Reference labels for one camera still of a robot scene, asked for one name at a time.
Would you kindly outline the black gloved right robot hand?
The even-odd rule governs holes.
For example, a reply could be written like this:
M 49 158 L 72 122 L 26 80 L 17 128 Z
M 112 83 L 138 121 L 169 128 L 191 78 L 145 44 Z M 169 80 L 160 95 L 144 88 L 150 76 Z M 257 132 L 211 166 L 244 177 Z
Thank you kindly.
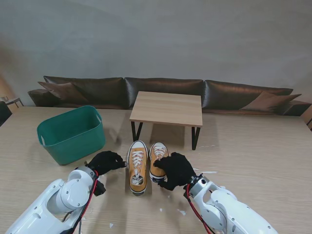
M 173 191 L 177 186 L 185 186 L 196 177 L 196 173 L 185 155 L 177 152 L 156 160 L 153 165 L 165 172 L 167 181 L 161 181 L 158 185 L 169 191 Z

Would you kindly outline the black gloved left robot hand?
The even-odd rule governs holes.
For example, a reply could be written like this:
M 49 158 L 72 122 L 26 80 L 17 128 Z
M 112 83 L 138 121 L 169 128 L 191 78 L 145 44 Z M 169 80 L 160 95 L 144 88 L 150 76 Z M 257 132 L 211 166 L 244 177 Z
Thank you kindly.
M 111 170 L 125 168 L 127 162 L 115 152 L 103 151 L 98 153 L 86 166 L 101 176 Z

